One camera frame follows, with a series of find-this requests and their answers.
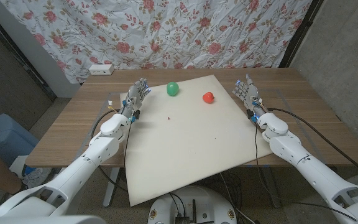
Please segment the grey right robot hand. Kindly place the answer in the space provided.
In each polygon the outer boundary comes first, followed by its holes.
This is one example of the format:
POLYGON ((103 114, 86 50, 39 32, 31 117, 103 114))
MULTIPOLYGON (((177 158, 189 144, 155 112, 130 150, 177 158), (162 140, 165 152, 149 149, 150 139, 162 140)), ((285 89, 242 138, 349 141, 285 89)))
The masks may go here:
POLYGON ((257 118, 267 113, 267 109, 263 105, 263 100, 259 96, 258 89, 248 73, 246 74, 244 82, 242 80, 236 81, 232 93, 238 97, 238 99, 244 103, 245 108, 253 112, 257 118))

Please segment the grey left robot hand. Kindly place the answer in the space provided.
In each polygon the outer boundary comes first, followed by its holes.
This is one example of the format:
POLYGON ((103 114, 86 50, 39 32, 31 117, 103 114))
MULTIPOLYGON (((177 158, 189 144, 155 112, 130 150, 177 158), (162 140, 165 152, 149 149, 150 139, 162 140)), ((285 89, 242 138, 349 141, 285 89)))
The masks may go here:
POLYGON ((129 88, 127 96, 124 100, 125 103, 122 104, 122 108, 119 113, 127 118, 132 117, 133 114, 140 109, 143 100, 150 92, 151 89, 148 86, 148 80, 146 78, 141 78, 136 81, 129 88))

